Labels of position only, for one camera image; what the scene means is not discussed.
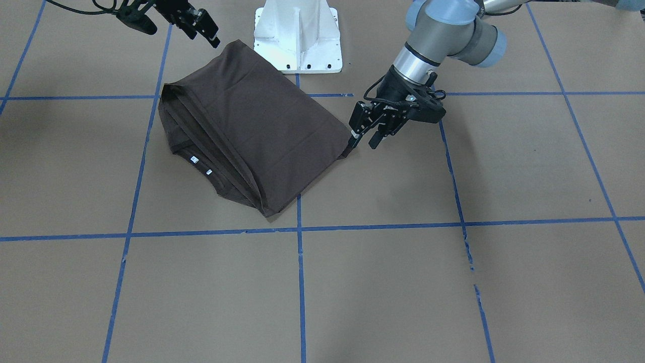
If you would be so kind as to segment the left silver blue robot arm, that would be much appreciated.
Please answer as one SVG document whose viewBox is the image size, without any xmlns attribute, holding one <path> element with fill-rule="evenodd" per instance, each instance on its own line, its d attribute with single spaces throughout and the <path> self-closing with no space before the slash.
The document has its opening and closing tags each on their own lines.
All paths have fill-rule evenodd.
<svg viewBox="0 0 645 363">
<path fill-rule="evenodd" d="M 513 14 L 523 1 L 414 1 L 406 12 L 410 35 L 387 73 L 364 94 L 349 119 L 352 134 L 346 153 L 363 136 L 374 134 L 369 146 L 398 133 L 408 121 L 437 124 L 445 115 L 443 90 L 433 90 L 437 69 L 446 58 L 488 68 L 499 62 L 507 48 L 502 30 L 486 17 Z"/>
</svg>

